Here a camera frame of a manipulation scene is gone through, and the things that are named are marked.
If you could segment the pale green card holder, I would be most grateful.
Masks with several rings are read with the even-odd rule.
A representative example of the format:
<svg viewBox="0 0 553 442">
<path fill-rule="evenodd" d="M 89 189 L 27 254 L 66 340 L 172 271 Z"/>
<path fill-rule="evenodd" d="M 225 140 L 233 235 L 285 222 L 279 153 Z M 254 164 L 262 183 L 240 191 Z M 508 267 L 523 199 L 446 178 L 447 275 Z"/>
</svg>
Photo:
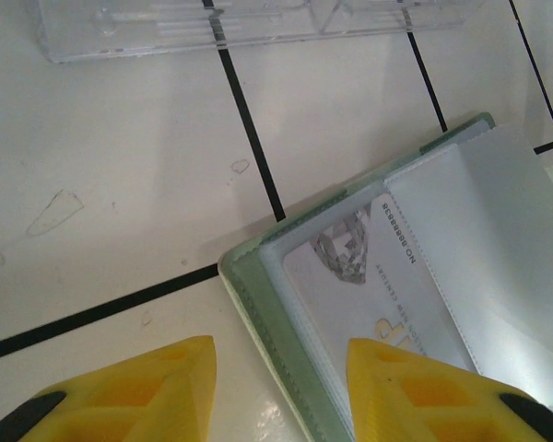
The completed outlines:
<svg viewBox="0 0 553 442">
<path fill-rule="evenodd" d="M 347 390 L 284 258 L 389 194 L 469 353 L 466 370 L 553 412 L 553 181 L 523 131 L 483 113 L 228 251 L 218 271 L 311 442 L 356 442 Z"/>
</svg>

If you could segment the silver card number ending 38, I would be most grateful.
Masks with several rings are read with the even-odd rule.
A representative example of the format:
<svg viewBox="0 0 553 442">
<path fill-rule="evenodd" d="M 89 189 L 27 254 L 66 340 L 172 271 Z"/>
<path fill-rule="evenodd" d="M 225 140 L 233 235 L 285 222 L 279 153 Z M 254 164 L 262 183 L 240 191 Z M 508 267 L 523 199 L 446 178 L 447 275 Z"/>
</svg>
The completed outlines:
<svg viewBox="0 0 553 442">
<path fill-rule="evenodd" d="M 340 375 L 347 344 L 370 338 L 465 370 L 475 366 L 393 198 L 384 193 L 284 258 Z"/>
</svg>

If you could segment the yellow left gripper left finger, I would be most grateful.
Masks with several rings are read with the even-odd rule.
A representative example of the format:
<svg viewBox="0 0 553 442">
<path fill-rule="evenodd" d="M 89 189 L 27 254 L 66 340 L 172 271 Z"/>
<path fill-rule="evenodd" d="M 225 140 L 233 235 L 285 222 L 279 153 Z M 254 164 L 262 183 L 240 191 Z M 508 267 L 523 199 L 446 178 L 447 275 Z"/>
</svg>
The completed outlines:
<svg viewBox="0 0 553 442">
<path fill-rule="evenodd" d="M 200 335 L 41 390 L 0 420 L 0 442 L 207 442 L 217 382 Z"/>
</svg>

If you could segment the clear plastic bag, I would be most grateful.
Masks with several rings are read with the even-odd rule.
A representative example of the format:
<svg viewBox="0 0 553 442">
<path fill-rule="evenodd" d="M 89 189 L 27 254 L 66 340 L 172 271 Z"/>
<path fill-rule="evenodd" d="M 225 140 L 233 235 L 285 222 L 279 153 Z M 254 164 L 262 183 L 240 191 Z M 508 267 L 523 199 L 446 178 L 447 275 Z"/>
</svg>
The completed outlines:
<svg viewBox="0 0 553 442">
<path fill-rule="evenodd" d="M 461 25 L 485 0 L 29 0 L 56 64 Z"/>
</svg>

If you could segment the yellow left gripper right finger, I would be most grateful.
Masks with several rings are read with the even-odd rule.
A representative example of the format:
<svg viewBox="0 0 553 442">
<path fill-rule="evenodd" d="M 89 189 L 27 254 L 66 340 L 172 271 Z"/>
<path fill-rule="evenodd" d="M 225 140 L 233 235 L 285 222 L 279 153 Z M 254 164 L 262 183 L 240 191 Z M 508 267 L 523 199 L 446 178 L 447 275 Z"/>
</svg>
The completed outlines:
<svg viewBox="0 0 553 442">
<path fill-rule="evenodd" d="M 347 346 L 356 442 L 553 442 L 553 412 L 513 386 L 367 338 Z"/>
</svg>

